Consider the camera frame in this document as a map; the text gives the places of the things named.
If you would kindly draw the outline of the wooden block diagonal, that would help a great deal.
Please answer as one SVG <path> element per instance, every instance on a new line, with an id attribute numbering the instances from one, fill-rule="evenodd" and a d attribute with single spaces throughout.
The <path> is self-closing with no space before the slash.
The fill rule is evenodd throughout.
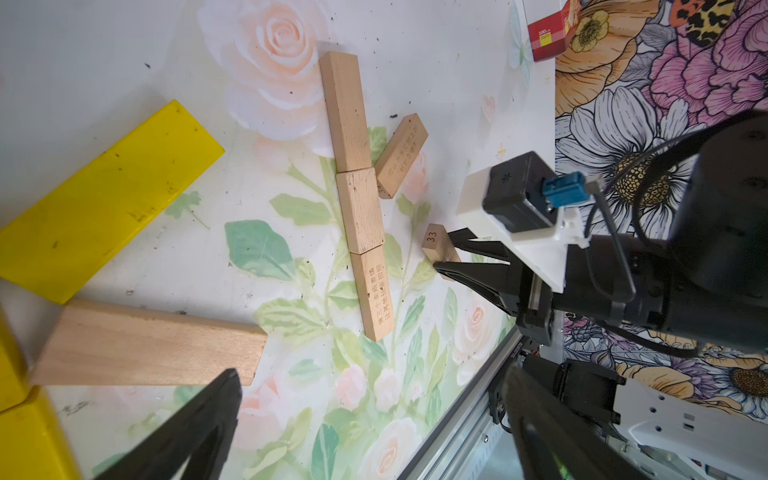
<path id="1" fill-rule="evenodd" d="M 365 336 L 379 342 L 395 326 L 395 315 L 384 246 L 363 254 L 351 254 L 351 265 L 357 289 Z"/>

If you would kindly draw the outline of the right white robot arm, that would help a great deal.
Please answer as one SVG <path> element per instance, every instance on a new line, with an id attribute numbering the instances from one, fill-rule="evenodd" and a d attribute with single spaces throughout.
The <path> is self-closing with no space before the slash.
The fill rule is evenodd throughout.
<path id="1" fill-rule="evenodd" d="M 693 358 L 712 343 L 767 347 L 767 115 L 748 110 L 660 147 L 631 208 L 633 236 L 565 236 L 565 205 L 598 204 L 607 189 L 558 176 L 533 153 L 470 175 L 449 237 L 486 263 L 438 262 L 438 273 L 517 319 L 539 343 L 558 311 L 625 335 L 628 325 L 691 339 L 668 355 Z M 588 362 L 537 356 L 509 366 L 490 393 L 494 420 L 514 438 L 528 479 L 640 479 L 602 434 L 702 461 L 737 479 L 767 475 L 767 428 L 676 400 Z"/>

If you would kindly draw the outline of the yellow short block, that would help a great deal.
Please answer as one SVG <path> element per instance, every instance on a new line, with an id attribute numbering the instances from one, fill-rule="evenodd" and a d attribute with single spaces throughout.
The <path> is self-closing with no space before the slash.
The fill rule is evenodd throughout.
<path id="1" fill-rule="evenodd" d="M 0 411 L 4 412 L 23 403 L 30 392 L 26 382 L 26 362 L 4 311 L 1 311 L 0 341 Z"/>
<path id="2" fill-rule="evenodd" d="M 41 387 L 1 413 L 1 478 L 81 479 L 53 405 Z"/>

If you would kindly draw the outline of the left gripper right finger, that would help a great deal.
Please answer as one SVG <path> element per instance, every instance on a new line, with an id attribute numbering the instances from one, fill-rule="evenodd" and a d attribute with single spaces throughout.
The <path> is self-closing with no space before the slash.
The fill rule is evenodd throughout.
<path id="1" fill-rule="evenodd" d="M 526 479 L 560 479 L 558 462 L 575 479 L 646 477 L 521 368 L 507 371 L 503 400 Z"/>

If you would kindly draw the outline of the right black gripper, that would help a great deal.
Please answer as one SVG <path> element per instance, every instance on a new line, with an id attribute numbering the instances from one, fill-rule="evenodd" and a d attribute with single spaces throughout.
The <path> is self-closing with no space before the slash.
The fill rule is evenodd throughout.
<path id="1" fill-rule="evenodd" d="M 480 240 L 470 229 L 448 233 L 457 250 L 508 262 L 509 249 L 500 241 Z M 551 346 L 554 335 L 554 293 L 533 270 L 520 262 L 437 262 L 441 275 L 470 288 L 505 312 L 517 315 L 516 325 L 524 336 L 539 345 Z"/>

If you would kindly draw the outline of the wooden block top edge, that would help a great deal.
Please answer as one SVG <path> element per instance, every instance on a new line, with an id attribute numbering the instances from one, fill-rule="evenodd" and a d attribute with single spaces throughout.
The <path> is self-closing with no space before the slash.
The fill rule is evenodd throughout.
<path id="1" fill-rule="evenodd" d="M 372 167 L 358 58 L 329 51 L 319 66 L 337 171 Z"/>

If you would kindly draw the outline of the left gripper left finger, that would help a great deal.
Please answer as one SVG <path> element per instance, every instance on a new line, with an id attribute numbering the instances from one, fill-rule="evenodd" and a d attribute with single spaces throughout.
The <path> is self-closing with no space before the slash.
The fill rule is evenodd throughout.
<path id="1" fill-rule="evenodd" d="M 242 387 L 237 371 L 224 370 L 100 479 L 218 479 L 228 458 Z"/>

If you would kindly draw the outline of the yellow long block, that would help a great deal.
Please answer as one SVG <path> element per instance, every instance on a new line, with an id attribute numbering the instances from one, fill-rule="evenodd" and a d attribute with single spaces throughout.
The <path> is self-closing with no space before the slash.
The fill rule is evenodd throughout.
<path id="1" fill-rule="evenodd" d="M 224 152 L 169 102 L 2 229 L 2 279 L 68 302 Z"/>

